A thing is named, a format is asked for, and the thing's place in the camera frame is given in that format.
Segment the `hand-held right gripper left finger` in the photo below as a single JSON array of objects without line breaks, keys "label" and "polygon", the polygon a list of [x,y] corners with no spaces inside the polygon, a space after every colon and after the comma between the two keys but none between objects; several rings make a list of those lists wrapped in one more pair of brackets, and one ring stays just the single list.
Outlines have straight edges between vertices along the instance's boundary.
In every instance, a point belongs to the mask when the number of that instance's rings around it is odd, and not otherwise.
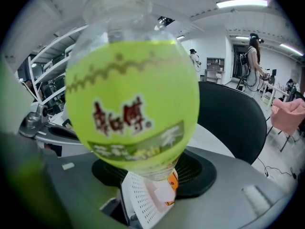
[{"label": "hand-held right gripper left finger", "polygon": [[123,224],[100,211],[118,188],[104,185],[92,173],[93,153],[57,157],[44,153],[44,164],[74,229],[122,229]]}]

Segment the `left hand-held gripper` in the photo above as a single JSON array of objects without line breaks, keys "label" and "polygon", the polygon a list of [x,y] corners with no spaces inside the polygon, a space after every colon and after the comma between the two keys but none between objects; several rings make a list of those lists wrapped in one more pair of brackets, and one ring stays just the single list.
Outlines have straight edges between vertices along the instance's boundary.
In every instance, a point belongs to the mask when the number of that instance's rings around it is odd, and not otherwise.
[{"label": "left hand-held gripper", "polygon": [[20,132],[24,136],[35,135],[36,141],[59,147],[59,157],[90,152],[79,141],[74,131],[61,125],[46,124],[48,121],[47,107],[39,102],[38,96],[34,95],[24,82],[16,78],[4,57],[1,57],[0,133]]}]

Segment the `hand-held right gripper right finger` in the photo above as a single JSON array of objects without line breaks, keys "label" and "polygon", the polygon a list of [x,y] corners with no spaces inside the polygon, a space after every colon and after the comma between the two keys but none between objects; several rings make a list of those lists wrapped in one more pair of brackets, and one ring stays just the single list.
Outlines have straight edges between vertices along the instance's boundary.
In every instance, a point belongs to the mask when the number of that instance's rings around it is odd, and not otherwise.
[{"label": "hand-held right gripper right finger", "polygon": [[155,226],[157,229],[264,229],[289,202],[289,196],[248,163],[187,147],[215,166],[213,185],[197,198],[181,199]]}]

